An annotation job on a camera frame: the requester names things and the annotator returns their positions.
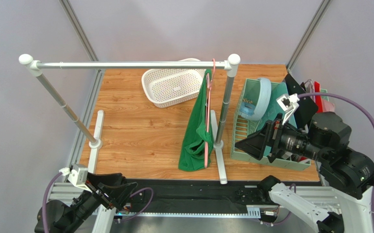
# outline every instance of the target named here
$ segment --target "white basket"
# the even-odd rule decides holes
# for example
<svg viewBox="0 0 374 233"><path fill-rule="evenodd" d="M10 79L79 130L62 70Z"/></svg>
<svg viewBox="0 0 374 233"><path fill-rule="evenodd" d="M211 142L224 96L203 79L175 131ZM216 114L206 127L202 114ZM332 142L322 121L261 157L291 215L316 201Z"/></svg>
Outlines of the white basket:
<svg viewBox="0 0 374 233"><path fill-rule="evenodd" d="M181 61L197 61L187 58ZM149 69L142 75L145 95L159 108L169 107L198 96L205 69Z"/></svg>

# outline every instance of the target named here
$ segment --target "white rod end cap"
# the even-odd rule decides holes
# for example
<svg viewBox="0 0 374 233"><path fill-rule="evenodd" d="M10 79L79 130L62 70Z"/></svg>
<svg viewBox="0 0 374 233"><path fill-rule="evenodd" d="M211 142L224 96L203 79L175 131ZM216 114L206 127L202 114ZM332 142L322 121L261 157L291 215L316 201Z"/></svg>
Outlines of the white rod end cap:
<svg viewBox="0 0 374 233"><path fill-rule="evenodd" d="M33 57L29 54L22 54L19 56L19 63L25 65L28 71L35 77L42 74L42 71L37 67L37 63L40 61L33 60Z"/></svg>
<svg viewBox="0 0 374 233"><path fill-rule="evenodd" d="M19 56L19 62L22 65L28 65L33 62L33 57L29 54L22 54Z"/></svg>
<svg viewBox="0 0 374 233"><path fill-rule="evenodd" d="M237 66L240 63L240 56L233 53L227 58L227 61L231 66Z"/></svg>

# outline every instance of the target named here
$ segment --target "gray wall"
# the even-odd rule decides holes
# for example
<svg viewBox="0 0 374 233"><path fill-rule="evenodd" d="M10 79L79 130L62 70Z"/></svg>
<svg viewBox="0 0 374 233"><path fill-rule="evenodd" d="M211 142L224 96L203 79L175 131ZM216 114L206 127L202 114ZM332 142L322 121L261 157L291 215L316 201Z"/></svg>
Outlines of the gray wall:
<svg viewBox="0 0 374 233"><path fill-rule="evenodd" d="M318 80L374 117L374 1L333 1L292 73L299 81ZM351 147L374 160L374 132L367 118L349 104L335 103L353 129Z"/></svg>
<svg viewBox="0 0 374 233"><path fill-rule="evenodd" d="M321 0L71 0L100 60L289 61Z"/></svg>
<svg viewBox="0 0 374 233"><path fill-rule="evenodd" d="M43 192L67 163L75 125L18 62L88 61L58 1L0 1L0 232L32 232ZM92 71L45 70L77 114Z"/></svg>

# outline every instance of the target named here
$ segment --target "metal rod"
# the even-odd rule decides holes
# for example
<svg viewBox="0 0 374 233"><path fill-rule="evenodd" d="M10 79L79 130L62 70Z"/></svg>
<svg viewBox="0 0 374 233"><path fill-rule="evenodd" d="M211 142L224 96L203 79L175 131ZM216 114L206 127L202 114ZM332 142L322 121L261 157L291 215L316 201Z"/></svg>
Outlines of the metal rod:
<svg viewBox="0 0 374 233"><path fill-rule="evenodd" d="M292 71L293 67L296 64L296 61L298 60L299 56L301 55L302 51L307 45L309 39L312 37L313 32L315 31L316 27L319 25L319 22L321 21L326 10L328 9L331 1L332 0L322 0L321 4L319 5L318 10L316 11L311 22L309 23L308 28L306 29L304 35L302 36L301 41L299 41L298 46L296 47L295 51L290 57L288 64L286 65L286 69L288 70L289 73Z"/></svg>
<svg viewBox="0 0 374 233"><path fill-rule="evenodd" d="M103 75L104 75L104 70L98 70L97 75L94 78L94 84L92 85L92 89L89 93L88 102L86 103L86 108L85 108L85 114L82 117L82 123L87 128L89 127L92 116L94 115L95 104L97 103L97 98L98 98L98 94L101 88ZM85 135L82 132L80 132L78 136L75 138L75 142L73 143L72 153L71 153L72 155L69 158L67 167L71 167L72 164L79 163L79 160L81 159L82 151L84 149L82 145L85 143L85 140L86 140Z"/></svg>
<svg viewBox="0 0 374 233"><path fill-rule="evenodd" d="M73 123L78 126L79 130L89 139L91 143L96 143L97 140L92 136L89 130L85 127L79 117L73 112L73 110L69 107L69 105L64 101L61 95L56 91L56 89L52 86L52 84L48 81L45 75L41 74L36 77L39 82L45 87L45 89L49 92L50 95L58 102L58 104L62 107L62 109L66 112L69 118L72 119Z"/></svg>
<svg viewBox="0 0 374 233"><path fill-rule="evenodd" d="M234 80L235 80L235 77L227 76L226 88L224 89L223 105L221 106L219 127L217 129L216 141L214 142L216 145L220 144L221 136L223 135L224 126L226 124L227 111L229 109L229 104L230 104L230 97L232 95Z"/></svg>
<svg viewBox="0 0 374 233"><path fill-rule="evenodd" d="M92 48L88 37L86 36L84 29L81 26L81 23L78 20L78 17L75 14L75 11L72 8L69 0L59 0L62 7L64 8L65 13L67 14L70 23L72 24L73 28L75 29L76 34L78 35L79 39L82 42L86 52L88 53L89 58L91 61L99 61L97 55L95 54L94 49Z"/></svg>
<svg viewBox="0 0 374 233"><path fill-rule="evenodd" d="M225 69L227 62L216 62ZM37 62L38 69L212 69L213 62Z"/></svg>

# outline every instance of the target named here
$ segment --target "pink hanger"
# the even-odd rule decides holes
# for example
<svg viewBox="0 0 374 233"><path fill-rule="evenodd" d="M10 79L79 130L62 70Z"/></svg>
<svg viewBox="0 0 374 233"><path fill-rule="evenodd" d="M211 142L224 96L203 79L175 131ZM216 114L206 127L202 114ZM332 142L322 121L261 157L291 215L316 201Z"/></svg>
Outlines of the pink hanger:
<svg viewBox="0 0 374 233"><path fill-rule="evenodd" d="M206 124L206 131L207 133L210 130L210 96L211 96L211 86L213 85L214 73L216 72L216 60L213 58L213 73L211 76L207 74L207 88L208 88L208 96L207 96L207 117L205 120ZM204 142L204 167L207 168L208 166L208 142Z"/></svg>

